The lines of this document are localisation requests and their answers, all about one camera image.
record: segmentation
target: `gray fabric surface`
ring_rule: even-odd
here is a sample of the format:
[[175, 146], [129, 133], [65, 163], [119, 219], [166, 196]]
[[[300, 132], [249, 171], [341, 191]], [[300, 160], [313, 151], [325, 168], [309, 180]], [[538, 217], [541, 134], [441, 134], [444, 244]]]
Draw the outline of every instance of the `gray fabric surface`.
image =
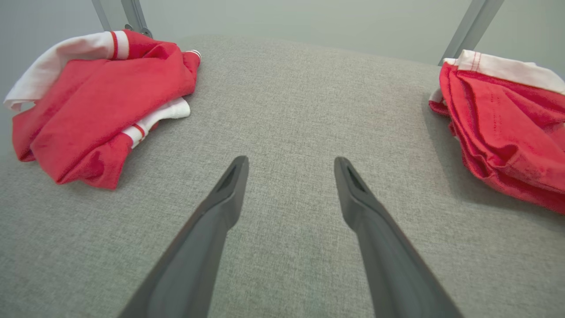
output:
[[128, 157], [115, 192], [1, 159], [0, 316], [113, 317], [231, 160], [250, 158], [210, 317], [371, 317], [333, 159], [347, 157], [467, 317], [563, 317], [565, 218], [462, 165], [427, 107], [437, 66], [199, 36], [189, 118]]

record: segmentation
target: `metal bar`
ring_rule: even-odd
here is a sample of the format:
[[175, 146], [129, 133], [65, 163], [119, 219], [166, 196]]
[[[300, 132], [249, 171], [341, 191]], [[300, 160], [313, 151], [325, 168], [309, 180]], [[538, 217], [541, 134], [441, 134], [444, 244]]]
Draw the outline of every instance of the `metal bar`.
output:
[[96, 14], [98, 15], [98, 19], [100, 19], [100, 23], [102, 24], [104, 31], [112, 31], [110, 22], [108, 22], [108, 17], [106, 17], [106, 13], [104, 12], [104, 8], [102, 8], [100, 0], [92, 0], [92, 5], [94, 5], [94, 9], [96, 10]]
[[132, 30], [153, 38], [151, 31], [147, 28], [140, 0], [121, 0], [121, 5], [124, 7], [125, 17]]
[[474, 50], [503, 2], [472, 0], [438, 65], [443, 64], [444, 58], [458, 57], [462, 50]]

